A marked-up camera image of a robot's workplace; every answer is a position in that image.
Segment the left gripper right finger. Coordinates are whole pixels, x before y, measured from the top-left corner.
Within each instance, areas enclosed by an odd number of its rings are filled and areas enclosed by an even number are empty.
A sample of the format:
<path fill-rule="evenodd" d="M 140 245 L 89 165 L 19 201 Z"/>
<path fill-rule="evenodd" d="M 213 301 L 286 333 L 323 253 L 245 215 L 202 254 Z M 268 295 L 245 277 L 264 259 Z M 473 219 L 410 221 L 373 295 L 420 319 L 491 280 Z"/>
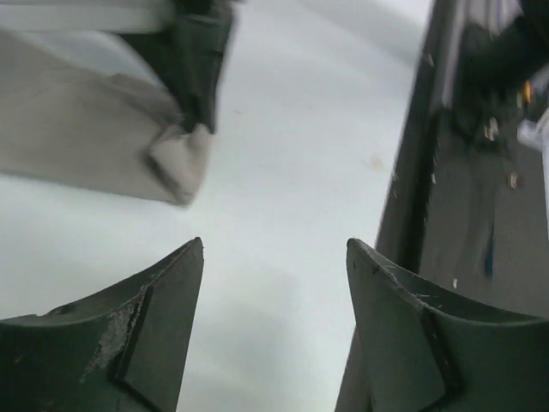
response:
<path fill-rule="evenodd" d="M 548 323 L 470 300 L 347 242 L 370 411 L 545 411 Z"/>

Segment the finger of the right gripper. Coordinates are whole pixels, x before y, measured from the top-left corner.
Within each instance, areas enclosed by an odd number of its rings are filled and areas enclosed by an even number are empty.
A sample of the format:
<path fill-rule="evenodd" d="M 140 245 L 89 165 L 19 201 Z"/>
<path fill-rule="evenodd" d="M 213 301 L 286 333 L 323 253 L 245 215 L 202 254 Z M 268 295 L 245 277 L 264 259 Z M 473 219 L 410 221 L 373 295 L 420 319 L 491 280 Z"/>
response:
<path fill-rule="evenodd" d="M 175 99 L 184 130 L 216 132 L 216 95 L 233 26 L 230 1 L 169 1 L 167 22 L 152 33 L 122 33 Z"/>

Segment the grey underwear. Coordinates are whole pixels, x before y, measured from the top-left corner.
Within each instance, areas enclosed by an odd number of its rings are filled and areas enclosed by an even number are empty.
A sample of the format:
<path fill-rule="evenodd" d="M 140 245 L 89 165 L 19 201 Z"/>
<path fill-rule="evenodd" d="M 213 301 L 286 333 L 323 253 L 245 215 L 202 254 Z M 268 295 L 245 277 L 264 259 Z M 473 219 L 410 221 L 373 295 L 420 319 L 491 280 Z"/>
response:
<path fill-rule="evenodd" d="M 185 126 L 152 70 L 99 33 L 2 33 L 4 173 L 187 205 L 213 134 Z"/>

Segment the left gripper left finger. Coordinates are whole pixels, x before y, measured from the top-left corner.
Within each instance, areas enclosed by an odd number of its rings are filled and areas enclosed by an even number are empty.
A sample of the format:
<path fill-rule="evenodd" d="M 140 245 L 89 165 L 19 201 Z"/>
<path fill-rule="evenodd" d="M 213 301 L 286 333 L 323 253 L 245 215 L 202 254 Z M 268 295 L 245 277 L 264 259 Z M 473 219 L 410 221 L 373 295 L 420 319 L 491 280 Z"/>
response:
<path fill-rule="evenodd" d="M 2 410 L 174 411 L 203 265 L 193 239 L 86 298 L 4 319 Z"/>

